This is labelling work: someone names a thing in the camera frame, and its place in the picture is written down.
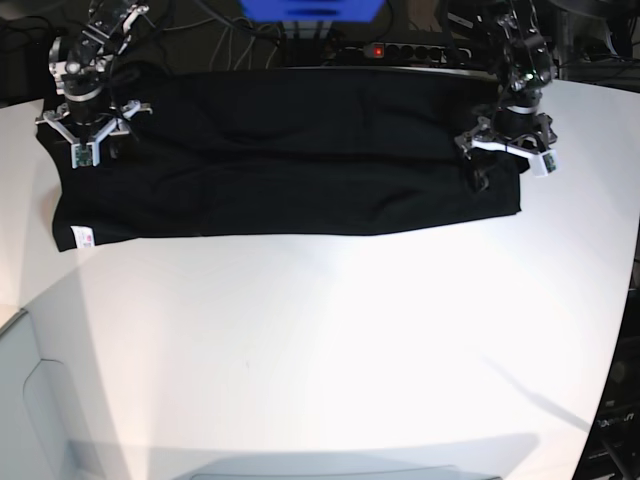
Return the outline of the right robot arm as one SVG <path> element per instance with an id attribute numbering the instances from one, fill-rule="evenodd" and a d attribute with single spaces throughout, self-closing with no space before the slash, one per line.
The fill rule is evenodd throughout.
<path id="1" fill-rule="evenodd" d="M 139 100 L 119 104 L 112 92 L 115 61 L 129 46 L 134 23 L 148 11 L 144 1 L 93 1 L 78 36 L 52 44 L 49 71 L 64 101 L 43 111 L 36 124 L 49 126 L 69 144 L 74 169 L 98 166 L 101 143 L 131 134 L 129 121 L 152 111 Z"/>

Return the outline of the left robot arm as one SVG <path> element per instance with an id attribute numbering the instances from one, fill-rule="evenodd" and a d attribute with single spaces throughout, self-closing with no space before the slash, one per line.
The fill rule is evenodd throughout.
<path id="1" fill-rule="evenodd" d="M 539 111 L 542 89 L 551 84 L 555 65 L 540 32 L 531 1 L 461 1 L 476 31 L 471 36 L 486 52 L 480 64 L 461 56 L 451 30 L 448 1 L 439 4 L 439 23 L 454 63 L 479 68 L 496 77 L 497 99 L 472 109 L 475 125 L 459 134 L 455 144 L 469 164 L 469 183 L 481 192 L 497 154 L 523 160 L 537 177 L 557 169 L 552 118 Z"/>

